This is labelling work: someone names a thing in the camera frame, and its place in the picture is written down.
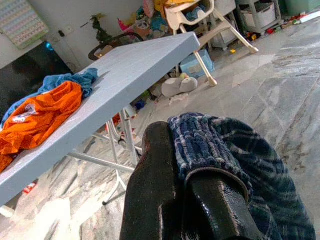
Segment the blue plaid garment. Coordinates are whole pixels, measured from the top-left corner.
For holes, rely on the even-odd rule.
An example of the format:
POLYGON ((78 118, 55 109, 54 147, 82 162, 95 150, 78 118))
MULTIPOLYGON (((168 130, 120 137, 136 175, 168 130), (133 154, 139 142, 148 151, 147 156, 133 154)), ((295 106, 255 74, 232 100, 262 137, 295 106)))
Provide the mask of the blue plaid garment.
POLYGON ((217 171, 244 187, 248 209, 263 240, 316 240, 316 231, 284 162, 244 122, 197 112, 168 119, 179 176, 187 182, 217 171))

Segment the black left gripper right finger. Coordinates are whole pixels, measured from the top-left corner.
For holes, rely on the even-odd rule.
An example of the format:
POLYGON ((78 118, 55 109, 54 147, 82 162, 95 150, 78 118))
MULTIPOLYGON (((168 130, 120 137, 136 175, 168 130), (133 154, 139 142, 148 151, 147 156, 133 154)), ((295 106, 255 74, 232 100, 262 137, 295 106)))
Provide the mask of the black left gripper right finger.
POLYGON ((214 172, 192 175, 186 183, 187 240, 263 240, 242 186, 214 172))

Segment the blue cloth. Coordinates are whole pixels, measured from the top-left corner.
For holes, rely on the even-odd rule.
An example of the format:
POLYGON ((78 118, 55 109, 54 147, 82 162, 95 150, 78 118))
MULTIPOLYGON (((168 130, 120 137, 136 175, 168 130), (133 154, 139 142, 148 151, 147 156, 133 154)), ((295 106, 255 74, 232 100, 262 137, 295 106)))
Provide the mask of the blue cloth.
POLYGON ((13 114, 13 112, 21 106, 27 99, 36 97, 38 95, 44 94, 46 92, 52 91, 64 82, 70 81, 77 83, 81 86, 82 98, 88 98, 93 93, 92 85, 98 79, 98 69, 88 68, 84 73, 66 73, 59 75, 49 75, 43 80, 42 86, 37 90, 37 92, 27 95, 24 98, 16 101, 10 106, 10 108, 4 114, 1 120, 1 128, 4 128, 6 120, 13 114))

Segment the orange shirt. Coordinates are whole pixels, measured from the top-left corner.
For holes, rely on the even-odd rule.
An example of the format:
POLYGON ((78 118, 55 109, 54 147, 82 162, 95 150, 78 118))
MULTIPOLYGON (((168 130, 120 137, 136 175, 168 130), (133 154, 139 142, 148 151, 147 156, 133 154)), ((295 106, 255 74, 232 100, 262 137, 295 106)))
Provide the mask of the orange shirt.
POLYGON ((28 98, 0 131, 0 173, 24 150, 45 142, 82 104, 81 85, 66 81, 55 89, 28 98))

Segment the cream baby high chair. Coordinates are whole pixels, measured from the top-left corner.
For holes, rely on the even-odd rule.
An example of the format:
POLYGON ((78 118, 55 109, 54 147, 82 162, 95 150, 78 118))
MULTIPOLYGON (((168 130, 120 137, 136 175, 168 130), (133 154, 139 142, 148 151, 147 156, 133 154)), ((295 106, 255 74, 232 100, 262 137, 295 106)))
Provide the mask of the cream baby high chair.
POLYGON ((201 50, 206 45, 211 48, 210 41, 225 30, 230 30, 238 40, 240 40, 252 54, 259 50, 252 46, 233 25, 216 9, 215 0, 165 0, 163 4, 165 17, 173 34, 177 35, 178 31, 183 34, 187 33, 185 26, 197 26, 196 30, 202 30, 202 36, 198 38, 201 50), (205 10, 196 13, 195 20, 187 19, 187 12, 191 13, 202 2, 205 10))

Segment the black television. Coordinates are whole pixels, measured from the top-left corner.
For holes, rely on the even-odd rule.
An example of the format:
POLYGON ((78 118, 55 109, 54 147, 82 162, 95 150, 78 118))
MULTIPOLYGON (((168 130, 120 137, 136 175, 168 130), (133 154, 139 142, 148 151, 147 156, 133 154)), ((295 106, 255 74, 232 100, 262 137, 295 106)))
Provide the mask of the black television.
POLYGON ((0 69, 0 120, 18 100, 35 93, 46 76, 72 73, 45 41, 0 69))

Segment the pale grey folding table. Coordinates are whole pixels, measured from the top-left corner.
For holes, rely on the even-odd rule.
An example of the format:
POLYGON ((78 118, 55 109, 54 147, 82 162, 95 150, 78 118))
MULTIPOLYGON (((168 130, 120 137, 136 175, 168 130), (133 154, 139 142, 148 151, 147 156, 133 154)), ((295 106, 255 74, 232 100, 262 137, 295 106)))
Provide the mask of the pale grey folding table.
POLYGON ((196 34, 187 32, 117 47, 95 61, 92 66, 99 79, 93 94, 41 146, 20 153, 0 173, 0 214, 11 217, 14 210, 7 202, 65 156, 133 172, 133 167, 81 153, 76 147, 199 47, 196 34))

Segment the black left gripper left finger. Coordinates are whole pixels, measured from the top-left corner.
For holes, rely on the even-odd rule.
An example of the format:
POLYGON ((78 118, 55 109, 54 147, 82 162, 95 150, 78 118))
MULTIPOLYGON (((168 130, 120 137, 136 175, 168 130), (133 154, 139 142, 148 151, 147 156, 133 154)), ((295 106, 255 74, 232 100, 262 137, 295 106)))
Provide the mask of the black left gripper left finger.
POLYGON ((171 130, 154 122, 127 185, 119 240, 182 240, 182 198, 171 130))

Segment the black round frame stand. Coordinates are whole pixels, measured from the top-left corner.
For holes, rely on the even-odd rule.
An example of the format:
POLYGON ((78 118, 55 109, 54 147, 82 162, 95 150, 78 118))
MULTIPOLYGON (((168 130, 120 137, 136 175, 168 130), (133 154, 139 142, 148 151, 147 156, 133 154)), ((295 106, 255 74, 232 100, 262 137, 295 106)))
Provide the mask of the black round frame stand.
POLYGON ((125 46, 125 44, 123 44, 121 42, 121 39, 123 39, 125 37, 133 37, 134 39, 138 40, 139 42, 144 41, 144 39, 137 33, 134 33, 134 32, 123 33, 123 34, 118 35, 116 37, 112 37, 110 40, 107 40, 104 43, 99 44, 97 47, 95 47, 93 50, 90 51, 90 53, 88 54, 88 58, 92 61, 97 61, 99 59, 99 57, 95 55, 96 52, 98 50, 103 50, 106 46, 110 46, 111 49, 114 49, 114 48, 120 47, 120 46, 125 46))

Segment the light blue plastic box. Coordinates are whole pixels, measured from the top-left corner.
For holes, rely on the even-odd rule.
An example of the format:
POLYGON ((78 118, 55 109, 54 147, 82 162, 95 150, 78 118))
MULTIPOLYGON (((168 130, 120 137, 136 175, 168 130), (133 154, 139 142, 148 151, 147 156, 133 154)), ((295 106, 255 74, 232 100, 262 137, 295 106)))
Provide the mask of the light blue plastic box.
MULTIPOLYGON (((201 56, 201 59, 203 60, 208 71, 212 73, 215 70, 215 66, 208 51, 206 49, 202 49, 198 53, 201 56)), ((180 69, 189 77, 193 77, 196 79, 205 75, 204 70, 202 69, 199 61, 193 53, 180 63, 180 69)))

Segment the pastel patterned wall poster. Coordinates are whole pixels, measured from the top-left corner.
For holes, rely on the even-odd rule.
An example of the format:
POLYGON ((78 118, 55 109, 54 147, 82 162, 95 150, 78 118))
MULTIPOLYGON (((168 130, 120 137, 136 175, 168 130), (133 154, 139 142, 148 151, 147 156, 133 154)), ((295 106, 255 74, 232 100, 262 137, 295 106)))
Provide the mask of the pastel patterned wall poster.
POLYGON ((22 50, 49 33, 49 27, 27 0, 0 0, 0 31, 22 50))

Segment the grey storage trolley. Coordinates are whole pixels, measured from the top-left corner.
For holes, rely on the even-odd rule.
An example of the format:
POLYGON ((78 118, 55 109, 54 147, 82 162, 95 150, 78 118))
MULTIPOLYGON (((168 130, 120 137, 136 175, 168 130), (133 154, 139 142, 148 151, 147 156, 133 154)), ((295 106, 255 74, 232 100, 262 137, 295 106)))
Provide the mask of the grey storage trolley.
POLYGON ((280 26, 282 20, 278 0, 235 0, 242 29, 264 35, 270 28, 280 26))

